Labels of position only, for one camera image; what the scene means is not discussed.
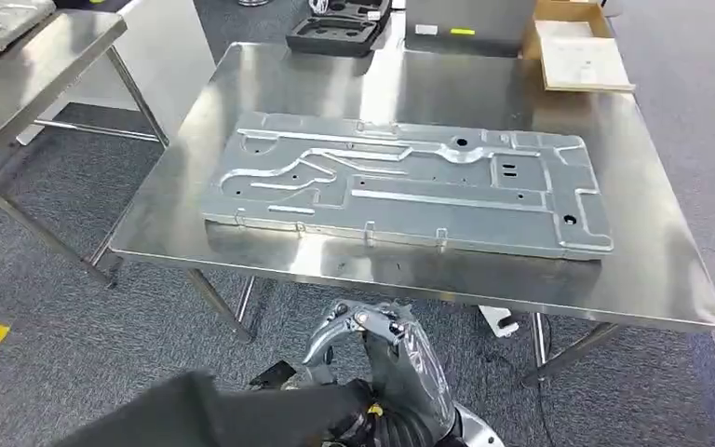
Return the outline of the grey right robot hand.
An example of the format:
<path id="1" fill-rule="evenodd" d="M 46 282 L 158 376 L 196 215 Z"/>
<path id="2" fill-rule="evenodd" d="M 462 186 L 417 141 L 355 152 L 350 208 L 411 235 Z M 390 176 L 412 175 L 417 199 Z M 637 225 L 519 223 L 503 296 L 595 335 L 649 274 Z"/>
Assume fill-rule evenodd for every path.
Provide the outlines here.
<path id="1" fill-rule="evenodd" d="M 372 387 L 381 401 L 420 417 L 440 439 L 456 419 L 443 367 L 410 305 L 338 300 L 310 336 L 302 364 L 318 384 L 333 384 L 327 351 L 352 333 L 362 336 Z"/>

